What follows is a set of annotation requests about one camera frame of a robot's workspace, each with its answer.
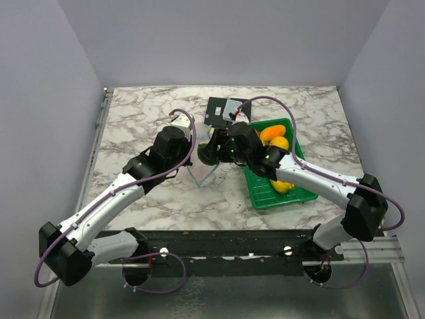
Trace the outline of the green lime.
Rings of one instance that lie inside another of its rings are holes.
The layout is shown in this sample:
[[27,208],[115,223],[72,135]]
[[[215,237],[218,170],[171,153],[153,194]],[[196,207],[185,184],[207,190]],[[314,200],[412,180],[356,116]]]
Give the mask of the green lime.
[[219,164],[217,148],[212,144],[199,144],[197,155],[199,160],[205,165],[214,166]]

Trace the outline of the clear zip top bag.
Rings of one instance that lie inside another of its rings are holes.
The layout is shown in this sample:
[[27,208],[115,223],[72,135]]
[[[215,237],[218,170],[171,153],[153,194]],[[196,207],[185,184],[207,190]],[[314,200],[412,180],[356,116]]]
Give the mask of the clear zip top bag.
[[[207,136],[209,140],[212,139],[211,134],[213,133],[213,127],[207,126],[207,129],[204,133],[201,133],[196,137],[196,140],[200,140],[203,137]],[[195,182],[195,185],[198,188],[201,188],[202,184],[217,170],[219,163],[213,163],[212,159],[207,159],[207,156],[203,153],[206,150],[208,144],[199,144],[197,148],[197,156],[203,165],[212,166],[212,169],[202,178],[202,180],[198,181],[197,178],[193,175],[193,172],[189,166],[187,166],[187,172],[192,180]]]

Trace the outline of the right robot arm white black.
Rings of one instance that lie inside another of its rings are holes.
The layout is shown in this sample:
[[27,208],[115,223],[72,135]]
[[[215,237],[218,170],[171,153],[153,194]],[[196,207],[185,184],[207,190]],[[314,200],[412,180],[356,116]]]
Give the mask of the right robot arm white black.
[[311,165],[293,152],[263,144],[245,122],[215,130],[208,143],[198,146],[197,155],[205,165],[235,163],[258,177],[292,183],[343,209],[342,214],[316,226],[305,243],[306,255],[313,260],[323,258],[344,241],[371,242],[388,210],[374,176],[366,174],[357,179]]

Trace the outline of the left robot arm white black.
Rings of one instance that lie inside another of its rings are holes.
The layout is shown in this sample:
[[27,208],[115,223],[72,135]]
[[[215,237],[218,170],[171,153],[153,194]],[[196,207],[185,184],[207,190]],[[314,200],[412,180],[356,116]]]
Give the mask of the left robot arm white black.
[[63,284],[72,286],[96,263],[124,257],[135,263],[142,261],[147,247],[136,231],[110,237],[104,248],[96,237],[126,207],[166,179],[174,178],[181,166],[188,165],[195,139],[191,126],[164,127],[153,145],[131,158],[95,200],[58,225],[47,222],[39,229],[39,263],[46,265]]

